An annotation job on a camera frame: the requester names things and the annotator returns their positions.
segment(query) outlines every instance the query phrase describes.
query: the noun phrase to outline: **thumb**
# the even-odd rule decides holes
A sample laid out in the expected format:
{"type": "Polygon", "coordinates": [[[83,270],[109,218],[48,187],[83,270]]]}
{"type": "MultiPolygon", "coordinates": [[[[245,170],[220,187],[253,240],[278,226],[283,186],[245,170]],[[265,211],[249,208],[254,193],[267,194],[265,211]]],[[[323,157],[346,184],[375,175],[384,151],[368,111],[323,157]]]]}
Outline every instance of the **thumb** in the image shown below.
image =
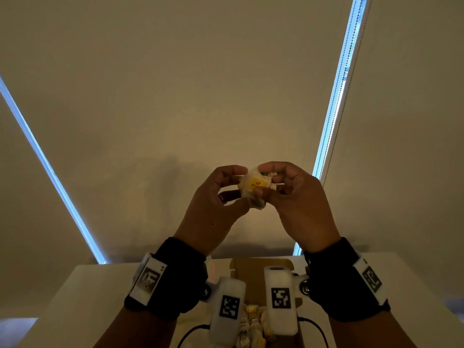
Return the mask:
{"type": "Polygon", "coordinates": [[[233,204],[224,206],[224,208],[235,222],[250,210],[250,200],[248,198],[239,198],[233,204]]]}
{"type": "Polygon", "coordinates": [[[256,187],[253,189],[253,193],[275,207],[284,199],[282,194],[270,188],[256,187]]]}

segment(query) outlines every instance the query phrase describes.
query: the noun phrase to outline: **open cardboard box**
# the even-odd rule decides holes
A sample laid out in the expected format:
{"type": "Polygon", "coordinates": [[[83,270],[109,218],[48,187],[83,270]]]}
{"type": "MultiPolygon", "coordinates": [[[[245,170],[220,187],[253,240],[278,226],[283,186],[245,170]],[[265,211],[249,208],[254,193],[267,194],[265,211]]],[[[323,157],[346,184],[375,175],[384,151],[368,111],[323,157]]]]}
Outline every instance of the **open cardboard box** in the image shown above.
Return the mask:
{"type": "MultiPolygon", "coordinates": [[[[264,267],[284,266],[293,271],[293,263],[288,259],[276,258],[235,258],[231,260],[231,278],[246,283],[245,304],[266,306],[266,285],[264,282],[264,267]]],[[[301,298],[296,298],[297,308],[303,304],[301,298]]],[[[266,344],[266,348],[304,348],[301,327],[298,323],[298,333],[294,336],[277,336],[275,342],[266,344]]]]}

